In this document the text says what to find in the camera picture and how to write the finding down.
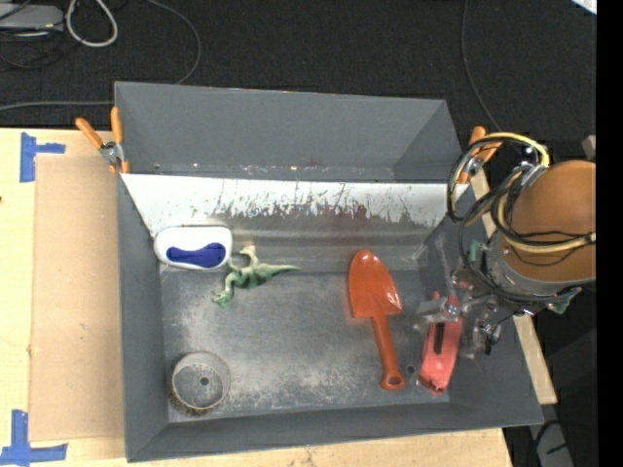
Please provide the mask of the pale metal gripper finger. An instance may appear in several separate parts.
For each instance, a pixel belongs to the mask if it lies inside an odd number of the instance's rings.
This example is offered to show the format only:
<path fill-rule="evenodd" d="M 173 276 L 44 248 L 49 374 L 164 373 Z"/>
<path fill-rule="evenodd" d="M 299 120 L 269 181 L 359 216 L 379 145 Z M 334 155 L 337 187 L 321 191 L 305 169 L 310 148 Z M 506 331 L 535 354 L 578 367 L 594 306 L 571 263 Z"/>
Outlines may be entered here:
<path fill-rule="evenodd" d="M 480 330 L 475 326 L 463 326 L 460 333 L 458 356 L 473 360 L 480 351 Z"/>
<path fill-rule="evenodd" d="M 420 303 L 414 316 L 415 330 L 426 330 L 430 324 L 453 323 L 461 317 L 461 307 L 455 296 Z"/>

